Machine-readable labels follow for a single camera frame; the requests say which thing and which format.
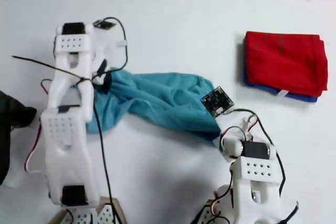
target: cable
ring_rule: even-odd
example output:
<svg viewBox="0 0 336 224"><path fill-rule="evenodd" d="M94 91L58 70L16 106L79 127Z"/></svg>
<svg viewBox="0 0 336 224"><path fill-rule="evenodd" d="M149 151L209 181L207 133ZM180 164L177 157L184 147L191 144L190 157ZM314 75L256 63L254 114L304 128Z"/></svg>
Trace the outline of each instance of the cable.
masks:
<svg viewBox="0 0 336 224"><path fill-rule="evenodd" d="M52 81L51 79L43 79L41 82L40 82L40 85L41 85L41 87L43 88L43 90L44 90L44 92L46 92L46 94L48 94L48 91L47 91L47 89L44 87L44 85L43 85L43 82L45 82L45 81Z"/></svg>
<svg viewBox="0 0 336 224"><path fill-rule="evenodd" d="M243 135L244 135L244 141L246 142L246 134L245 134L245 132L243 131L243 129L242 128L240 128L239 126L230 126L229 128L227 128L221 135L220 135L220 139L221 139L221 141L220 141L220 145L221 145L221 147L222 147L222 149L224 150L224 136L226 135L226 133L229 131L229 130L231 130L231 129L234 129L234 128L237 128L237 129L239 129L242 133L243 133Z"/></svg>
<svg viewBox="0 0 336 224"><path fill-rule="evenodd" d="M231 114L232 112L249 112L249 113L255 115L257 117L257 121L260 125L260 128L261 128L262 132L264 133L264 135L266 136L266 138L268 139L270 144L274 146L274 143L273 143L272 139L270 138L270 136L265 131L265 128L262 125L260 118L258 117L258 115L254 111L249 110L249 109L234 109L234 110L231 110L230 112L225 113L225 114L228 115L228 114ZM281 195L283 186L284 186L285 181L286 181L286 175L285 175L285 169L284 169L284 166L282 165L282 161L281 161L281 158L278 154L278 151L277 151L277 159L278 159L280 169L281 169L281 173L282 173L282 181L281 181L281 184L280 184L280 187L279 187L279 194Z"/></svg>
<svg viewBox="0 0 336 224"><path fill-rule="evenodd" d="M247 132L249 132L249 131L250 131L250 130L257 124L257 122L258 122L258 117L257 117L256 115L252 114L252 115L250 115L250 116L248 117L248 119L247 119L247 126L248 126L248 123L250 122L250 120L251 120L252 118L256 118L256 119L255 119L255 121L253 122L253 124L252 124L250 127L247 128Z"/></svg>
<svg viewBox="0 0 336 224"><path fill-rule="evenodd" d="M70 224L72 224L72 223L74 222L74 221L73 221L73 220L74 220L74 219L73 219L73 218L74 218L74 217L73 217L74 215L72 214L72 212L71 212L69 209L65 209L65 210L70 214L70 216L71 216L71 222L70 222Z"/></svg>
<svg viewBox="0 0 336 224"><path fill-rule="evenodd" d="M126 57L126 60L125 60L125 63L120 68L111 69L111 70L108 70L108 71L103 72L103 73L98 73L98 74L96 74L95 76L92 77L92 80L94 80L96 77L101 76L103 74L112 73L112 72L116 72L116 71L122 70L127 65L127 63L128 63L128 45L127 45L125 28L124 28L122 22L119 19L115 18L115 17L106 17L106 18L103 19L103 21L106 21L106 20L109 20L109 19L113 19L113 20L117 21L119 23L119 25L121 26L121 29L122 29L122 32L123 32L123 35L124 35L124 40L126 41L126 45L125 45L125 57Z"/></svg>
<svg viewBox="0 0 336 224"><path fill-rule="evenodd" d="M230 170L230 173L231 173L231 179L230 179L230 184L229 184L229 187L226 189L226 191L225 191L225 193L223 193L221 196L219 196L219 197L216 197L215 199L214 199L214 201L211 203L211 205L210 205L210 211L211 211L211 214L213 215L213 216L216 216L216 214L215 214L215 211L214 211L214 206L215 206L215 204L219 201L219 200L221 200L222 198L224 198L229 192L230 192L230 189L231 189L231 186L232 186L232 180L233 180L233 173L232 173L232 171Z"/></svg>
<svg viewBox="0 0 336 224"><path fill-rule="evenodd" d="M38 131L37 131L37 135L36 135L36 139L35 139L35 143L34 143L34 146L33 148L31 149L31 151L29 152L26 160L25 160L25 164L24 164L24 170L25 172L27 173L41 173L42 171L40 170L29 170L29 161L30 161L30 158L32 157L33 153L35 152L35 149L37 147L37 143L40 139L40 136L41 136L41 132L42 132L42 125L40 123L39 127L38 127Z"/></svg>
<svg viewBox="0 0 336 224"><path fill-rule="evenodd" d="M43 90L46 92L46 94L48 94L48 91L47 89L44 87L43 85L43 82L44 81L52 81L51 79L43 79L41 82L40 82L40 85L41 87L43 88ZM41 137L41 132L42 132L42 125L40 123L39 127L38 127L38 131L37 131L37 135L36 135L36 138L35 138L35 142L34 142L34 145L33 145L33 148L31 149L31 151L29 152L26 160L25 160L25 164L24 164L24 170L25 172L27 173L41 173L42 171L41 170L29 170L29 161L31 159L31 157L33 156L33 154L35 153L35 149L37 147L37 144L39 142L39 139Z"/></svg>
<svg viewBox="0 0 336 224"><path fill-rule="evenodd" d="M214 221L215 219L224 219L224 220L227 221L228 224L230 224L230 221L229 221L226 217L224 217L224 216L220 216L220 213L219 213L217 216L215 216L214 218L208 220L208 222L207 222L206 224L211 223L211 222Z"/></svg>
<svg viewBox="0 0 336 224"><path fill-rule="evenodd" d="M46 66L46 67L50 67L50 68L56 69L56 70L58 70L58 71L62 71L62 72L64 72L64 73L68 73L68 74L70 74L70 75L72 75L72 76L76 76L76 77L78 77L79 79L81 78L81 76L78 76L78 75L76 75L76 74L74 74L74 73L72 73L72 72L69 72L69 71L64 70L64 69L56 68L56 67L54 67L54 66L52 66L52 65L46 64L46 63L41 62L41 61L38 61L38 60L29 59L29 58L20 57L20 56L15 56L15 55L12 55L12 57L15 58L15 59L19 59L19 60L27 60L27 61L31 61L31 62L40 64L40 65L43 65L43 66Z"/></svg>
<svg viewBox="0 0 336 224"><path fill-rule="evenodd" d="M296 201L296 205L293 211L287 216L286 219L280 221L278 224L287 224L287 222L290 221L291 218L293 218L293 216L297 213L298 210L299 210L299 203Z"/></svg>
<svg viewBox="0 0 336 224"><path fill-rule="evenodd" d="M98 112L97 112L97 109L96 109L96 106L95 104L93 104L93 111L95 113L95 117L96 117L96 121L97 121L97 126L98 126L98 131L99 131L99 137L100 137L100 145L101 145L101 154L102 154L102 158L103 158L103 163L104 163L104 170L105 170L105 175L106 175L106 181L107 181L107 186L108 186L108 189L109 189L109 197L110 197L110 202L111 202L111 207L112 207L112 213L113 213L113 223L115 223L116 221L116 217L117 216L117 219L118 219L118 222L119 223L122 223L121 222L121 219L114 207L114 204L113 204L113 201L112 201L112 193L111 193L111 185L110 185L110 179L109 179L109 174L108 174L108 171L107 171L107 166L106 166L106 159L105 159L105 150L104 150L104 142L103 142L103 134L101 132L101 127L100 127L100 122L99 122L99 117L98 117Z"/></svg>

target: folded fabric stack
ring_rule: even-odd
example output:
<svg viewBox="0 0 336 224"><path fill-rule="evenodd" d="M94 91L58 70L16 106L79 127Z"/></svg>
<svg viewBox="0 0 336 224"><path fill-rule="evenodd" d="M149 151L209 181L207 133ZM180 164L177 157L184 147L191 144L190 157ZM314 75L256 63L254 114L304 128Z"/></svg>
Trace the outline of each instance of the folded fabric stack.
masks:
<svg viewBox="0 0 336 224"><path fill-rule="evenodd" d="M327 90L328 61L319 35L248 31L245 82L290 98L316 102Z"/></svg>

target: white robot part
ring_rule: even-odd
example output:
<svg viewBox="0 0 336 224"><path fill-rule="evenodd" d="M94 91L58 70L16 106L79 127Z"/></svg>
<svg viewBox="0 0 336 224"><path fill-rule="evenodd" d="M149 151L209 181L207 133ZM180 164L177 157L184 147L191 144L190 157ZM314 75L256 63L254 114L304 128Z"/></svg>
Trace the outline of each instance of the white robot part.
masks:
<svg viewBox="0 0 336 224"><path fill-rule="evenodd" d="M225 200L215 201L216 212L221 212L221 216L228 218L233 224L279 223L283 218L279 195L282 174L275 147L248 132L246 121L238 122L237 115L220 115L216 118L216 122L222 132L234 123L245 132L246 139L251 141L247 146L242 132L237 128L232 128L225 136L214 141L223 157L232 163L230 169L233 176L230 191L232 199L228 200L230 197L226 196ZM247 155L244 147L251 148L250 146L254 144L259 146L263 144L263 158L244 156ZM225 220L218 218L214 223L225 223Z"/></svg>
<svg viewBox="0 0 336 224"><path fill-rule="evenodd" d="M46 177L50 198L64 208L94 208L100 194L86 138L86 123L92 120L94 82L103 84L110 66L103 50L94 45L92 24L67 23L56 29L56 68L47 109L41 115L46 142ZM77 85L81 104L61 105L70 87Z"/></svg>

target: teal cloth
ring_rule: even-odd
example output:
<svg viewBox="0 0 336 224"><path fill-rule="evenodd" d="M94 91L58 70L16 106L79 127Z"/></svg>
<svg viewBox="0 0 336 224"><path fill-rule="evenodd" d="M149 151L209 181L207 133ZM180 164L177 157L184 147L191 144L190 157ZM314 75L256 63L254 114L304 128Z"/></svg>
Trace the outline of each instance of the teal cloth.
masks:
<svg viewBox="0 0 336 224"><path fill-rule="evenodd" d="M95 87L94 104L103 131L114 127L129 112L210 142L219 136L219 127L200 99L213 89L210 81L194 74L131 74L121 70L112 73L107 94L100 86ZM98 133L95 117L87 130Z"/></svg>

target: white label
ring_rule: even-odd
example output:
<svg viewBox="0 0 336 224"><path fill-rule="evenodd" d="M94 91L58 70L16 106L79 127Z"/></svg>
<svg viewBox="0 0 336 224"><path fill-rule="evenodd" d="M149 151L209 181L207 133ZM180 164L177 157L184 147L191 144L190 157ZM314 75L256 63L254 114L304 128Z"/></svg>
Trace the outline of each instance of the white label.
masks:
<svg viewBox="0 0 336 224"><path fill-rule="evenodd" d="M278 93L278 96L279 96L279 97L284 97L286 94L288 94L288 90L284 90L284 89L282 89L282 90L280 90L280 92Z"/></svg>

